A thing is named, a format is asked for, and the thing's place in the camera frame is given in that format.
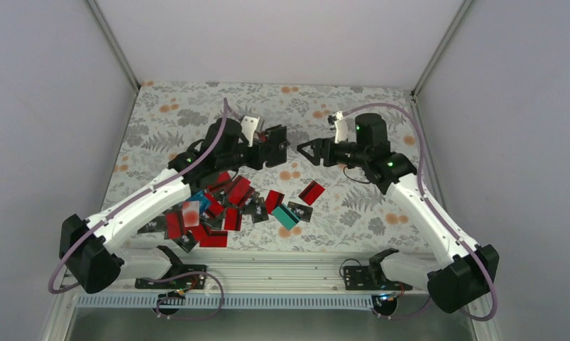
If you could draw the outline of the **red striped card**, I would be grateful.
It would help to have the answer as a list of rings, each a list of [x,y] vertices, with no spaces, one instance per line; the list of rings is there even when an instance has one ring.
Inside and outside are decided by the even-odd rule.
[[[313,180],[299,195],[298,198],[301,199],[305,204],[311,206],[316,200],[324,193],[325,188],[320,185],[317,181]]]

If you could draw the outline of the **black card holder wallet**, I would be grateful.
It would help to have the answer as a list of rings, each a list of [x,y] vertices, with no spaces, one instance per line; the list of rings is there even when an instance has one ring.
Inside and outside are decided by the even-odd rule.
[[[277,125],[265,130],[265,165],[268,168],[279,166],[287,161],[287,127]]]

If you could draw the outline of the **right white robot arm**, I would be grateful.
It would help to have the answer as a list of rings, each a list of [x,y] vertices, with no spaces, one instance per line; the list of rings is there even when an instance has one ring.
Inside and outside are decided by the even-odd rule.
[[[464,310],[485,294],[494,294],[497,250],[490,244],[481,246],[440,211],[409,158],[391,150],[381,115],[360,114],[354,123],[355,141],[340,136],[314,139],[298,145],[297,151],[316,166],[360,168],[367,181],[415,223],[434,255],[434,261],[428,262],[397,249],[386,249],[369,260],[370,284],[377,289],[385,289],[393,282],[408,284],[428,292],[431,301],[445,313]]]

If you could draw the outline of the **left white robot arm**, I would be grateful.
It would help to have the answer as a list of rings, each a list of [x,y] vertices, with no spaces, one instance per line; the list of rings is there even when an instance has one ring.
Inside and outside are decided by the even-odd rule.
[[[68,217],[61,227],[58,268],[67,268],[86,293],[103,291],[127,276],[124,269],[137,264],[118,251],[138,228],[215,183],[225,171],[244,166],[259,171],[285,162],[287,146],[285,126],[258,133],[248,117],[216,121],[204,139],[178,154],[132,195],[86,219]]]

